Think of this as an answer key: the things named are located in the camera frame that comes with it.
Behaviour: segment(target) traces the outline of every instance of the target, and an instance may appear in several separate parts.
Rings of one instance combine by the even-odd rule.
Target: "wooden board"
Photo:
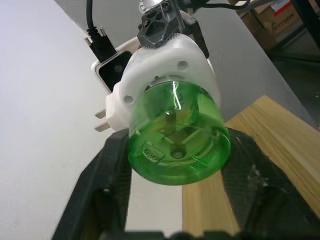
[[[252,136],[320,216],[320,132],[267,96],[258,99],[226,126]],[[225,193],[221,173],[182,187],[183,230],[234,234],[239,226]]]

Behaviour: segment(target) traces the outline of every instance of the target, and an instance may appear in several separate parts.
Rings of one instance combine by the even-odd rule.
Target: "green cylinder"
[[[185,185],[205,179],[222,168],[230,148],[218,107],[193,83],[160,83],[133,106],[129,163],[151,182]]]

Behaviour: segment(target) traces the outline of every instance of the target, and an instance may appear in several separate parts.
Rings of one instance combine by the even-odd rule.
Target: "white plastic housing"
[[[142,47],[131,57],[113,92],[106,97],[106,120],[115,131],[128,128],[133,104],[148,86],[187,81],[207,90],[218,107],[221,96],[209,60],[188,36],[175,34],[158,49]]]

